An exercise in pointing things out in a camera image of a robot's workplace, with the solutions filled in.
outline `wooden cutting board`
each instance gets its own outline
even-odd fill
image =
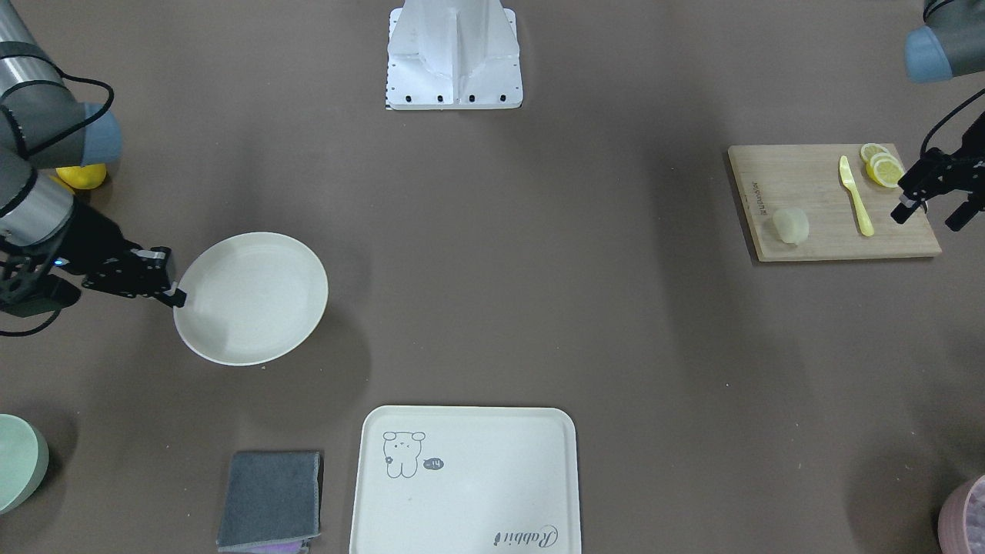
[[[899,158],[895,145],[886,144]],[[899,225],[889,212],[900,189],[872,181],[859,157],[861,144],[733,146],[729,159],[760,261],[816,261],[928,257],[941,253],[922,211]],[[863,237],[851,196],[841,186],[838,160],[848,157],[866,211],[876,233]],[[780,240],[771,221],[779,208],[801,208],[811,233],[799,245]]]

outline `white tray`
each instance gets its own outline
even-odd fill
[[[362,424],[349,551],[580,554],[571,418],[554,408],[376,408]]]

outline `yellow knife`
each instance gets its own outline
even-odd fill
[[[859,222],[859,232],[866,237],[871,237],[876,233],[876,230],[872,228],[872,220],[869,219],[869,213],[865,211],[865,205],[862,204],[862,197],[859,196],[859,187],[855,185],[855,177],[852,176],[852,169],[848,165],[847,156],[842,156],[838,162],[838,172],[841,173],[841,184],[852,195],[852,204],[855,206],[855,219]]]

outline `robotic arm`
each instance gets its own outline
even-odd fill
[[[985,70],[985,0],[928,0],[924,27],[906,38],[906,72],[917,83],[945,81],[958,75]],[[899,180],[903,194],[892,211],[896,223],[904,223],[927,200],[960,190],[968,199],[945,220],[960,231],[978,212],[985,211],[985,113],[961,137],[953,154],[927,149],[934,133],[960,110],[985,96],[985,90],[968,99],[938,123],[920,148],[920,160]]]
[[[63,79],[104,86],[106,104],[78,103]],[[84,276],[82,286],[184,305],[170,249],[143,249],[37,169],[119,157],[112,89],[63,73],[37,46],[10,0],[0,0],[0,311],[21,317],[74,304],[80,291],[50,273]]]

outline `tabletop surface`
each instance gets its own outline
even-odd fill
[[[4,339],[0,412],[53,464],[0,552],[215,552],[238,450],[321,450],[312,552],[348,552],[385,404],[564,410],[585,552],[932,552],[944,499],[985,472],[985,221],[948,231],[951,195],[933,260],[759,263],[726,156],[885,142],[911,164],[985,86],[906,80],[918,0],[507,2],[524,104],[469,112],[384,109],[393,0],[16,6],[116,90],[123,156],[91,202],[128,239],[181,272],[286,234],[330,299],[260,367],[91,292]]]

